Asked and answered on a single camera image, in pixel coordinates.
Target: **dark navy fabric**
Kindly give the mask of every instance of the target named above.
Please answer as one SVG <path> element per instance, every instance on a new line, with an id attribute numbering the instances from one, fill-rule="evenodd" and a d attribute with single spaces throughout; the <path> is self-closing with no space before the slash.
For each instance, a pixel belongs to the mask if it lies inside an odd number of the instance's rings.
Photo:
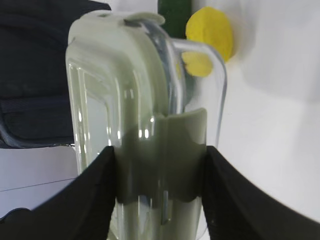
<path id="1" fill-rule="evenodd" d="M 107 4 L 0 0 L 0 148 L 74 142 L 65 52 L 71 24 Z"/>

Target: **glass food container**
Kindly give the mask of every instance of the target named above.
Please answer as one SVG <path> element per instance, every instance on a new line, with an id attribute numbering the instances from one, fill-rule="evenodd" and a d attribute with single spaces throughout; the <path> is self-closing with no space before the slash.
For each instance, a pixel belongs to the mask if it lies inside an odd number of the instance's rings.
<path id="1" fill-rule="evenodd" d="M 109 239 L 195 240 L 203 156 L 217 146 L 227 77 L 202 43 L 171 39 L 150 13 L 94 11 L 69 31 L 66 66 L 79 174 L 113 146 L 117 197 Z M 206 54 L 207 78 L 185 52 Z"/>

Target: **yellow object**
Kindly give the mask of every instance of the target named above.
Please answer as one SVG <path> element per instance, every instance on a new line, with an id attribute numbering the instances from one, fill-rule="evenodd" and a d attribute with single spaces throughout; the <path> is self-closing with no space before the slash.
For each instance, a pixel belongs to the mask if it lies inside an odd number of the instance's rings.
<path id="1" fill-rule="evenodd" d="M 182 53 L 182 60 L 184 61 L 186 71 L 196 77 L 208 76 L 214 67 L 210 58 L 200 52 L 186 51 Z"/>
<path id="2" fill-rule="evenodd" d="M 226 62 L 233 50 L 233 32 L 227 16 L 212 7 L 204 7 L 191 16 L 186 24 L 186 38 L 191 41 L 209 44 L 214 47 Z M 206 55 L 185 52 L 182 59 L 189 74 L 205 77 L 213 65 Z"/>

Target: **green object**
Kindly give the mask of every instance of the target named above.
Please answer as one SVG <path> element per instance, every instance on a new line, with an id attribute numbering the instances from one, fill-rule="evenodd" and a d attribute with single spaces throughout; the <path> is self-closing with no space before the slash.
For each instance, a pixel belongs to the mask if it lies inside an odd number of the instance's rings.
<path id="1" fill-rule="evenodd" d="M 163 29 L 172 38 L 185 39 L 192 15 L 192 0 L 158 0 L 158 13 L 165 18 Z"/>

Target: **white surface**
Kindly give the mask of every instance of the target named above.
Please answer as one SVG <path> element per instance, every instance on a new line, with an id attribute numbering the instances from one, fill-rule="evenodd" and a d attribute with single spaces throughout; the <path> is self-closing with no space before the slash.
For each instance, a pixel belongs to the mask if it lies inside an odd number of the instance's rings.
<path id="1" fill-rule="evenodd" d="M 0 192 L 0 218 L 16 208 L 33 209 L 53 197 L 72 180 L 29 186 Z"/>
<path id="2" fill-rule="evenodd" d="M 0 149 L 0 191 L 77 176 L 71 147 Z"/>
<path id="3" fill-rule="evenodd" d="M 0 149 L 0 218 L 14 208 L 34 208 L 77 173 L 71 147 Z"/>

